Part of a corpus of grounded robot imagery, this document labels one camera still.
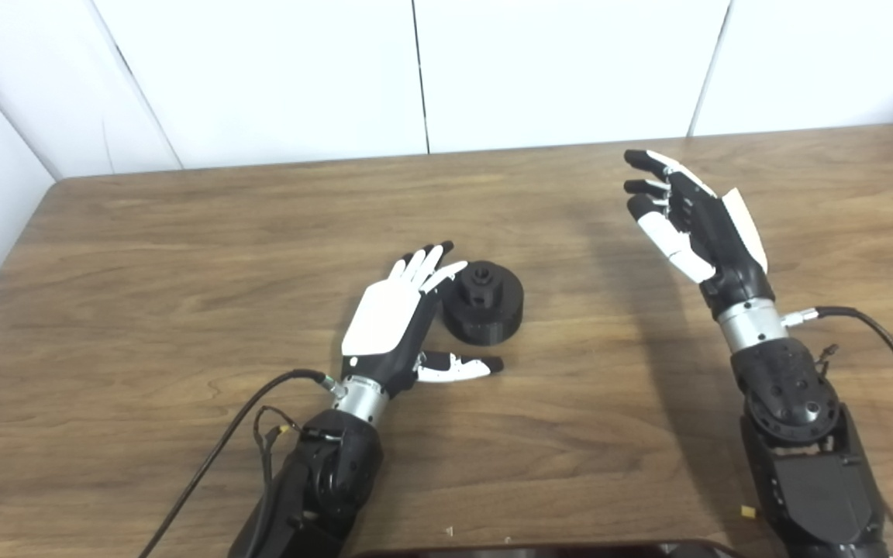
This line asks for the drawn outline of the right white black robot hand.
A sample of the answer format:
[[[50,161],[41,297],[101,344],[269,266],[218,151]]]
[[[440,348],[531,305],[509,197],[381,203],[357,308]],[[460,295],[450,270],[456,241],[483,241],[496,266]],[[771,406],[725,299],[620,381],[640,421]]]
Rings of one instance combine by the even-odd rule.
[[[775,301],[760,234],[737,188],[717,194],[652,150],[628,149],[623,158],[651,174],[624,181],[628,212],[670,265],[699,286],[713,317],[756,299]]]

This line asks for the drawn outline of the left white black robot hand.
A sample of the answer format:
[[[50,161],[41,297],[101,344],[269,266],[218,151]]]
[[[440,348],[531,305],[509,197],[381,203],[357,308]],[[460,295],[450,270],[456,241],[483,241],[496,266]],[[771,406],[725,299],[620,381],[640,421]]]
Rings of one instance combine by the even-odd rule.
[[[424,347],[440,305],[468,265],[443,264],[451,250],[453,243],[443,241],[406,254],[365,289],[341,343],[343,379],[367,379],[393,399],[415,384],[453,384],[504,370],[500,357]]]

